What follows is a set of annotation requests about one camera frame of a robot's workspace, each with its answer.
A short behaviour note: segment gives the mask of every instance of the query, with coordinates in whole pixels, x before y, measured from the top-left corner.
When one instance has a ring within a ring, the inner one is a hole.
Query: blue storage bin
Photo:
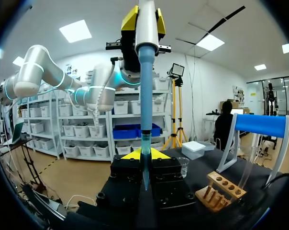
[[[137,128],[136,125],[119,125],[114,127],[112,134],[114,139],[136,138]]]
[[[139,138],[141,138],[141,128],[140,128],[140,124],[137,124],[136,125],[137,126],[137,136],[139,137]],[[152,136],[153,137],[158,137],[158,136],[160,136],[160,127],[158,126],[158,125],[156,125],[156,124],[152,124]]]
[[[36,101],[36,100],[38,100],[38,96],[32,96],[32,97],[30,97],[30,101]]]

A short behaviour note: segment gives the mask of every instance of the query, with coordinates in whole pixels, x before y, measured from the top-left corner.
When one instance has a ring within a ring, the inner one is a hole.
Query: cardboard box
[[[224,102],[220,102],[220,111],[222,111],[222,105]],[[239,108],[239,102],[231,102],[233,109],[238,109]]]

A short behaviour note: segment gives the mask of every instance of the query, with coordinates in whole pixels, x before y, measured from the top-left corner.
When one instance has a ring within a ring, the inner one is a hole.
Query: white cylinder
[[[139,0],[139,15],[136,26],[135,51],[139,45],[153,45],[158,52],[158,32],[154,0]]]

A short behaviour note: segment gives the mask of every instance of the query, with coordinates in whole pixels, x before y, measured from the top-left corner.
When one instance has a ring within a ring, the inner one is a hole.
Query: blue cylinder
[[[138,57],[140,63],[140,112],[141,130],[152,129],[153,86],[152,69],[155,59],[155,47],[143,45],[139,47]]]

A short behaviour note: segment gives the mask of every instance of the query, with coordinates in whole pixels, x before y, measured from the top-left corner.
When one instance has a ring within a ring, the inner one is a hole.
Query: laptop
[[[14,132],[12,134],[12,138],[9,139],[8,141],[4,142],[3,145],[14,145],[20,140],[21,137],[21,132],[22,132],[22,126],[24,122],[20,122],[15,125]]]

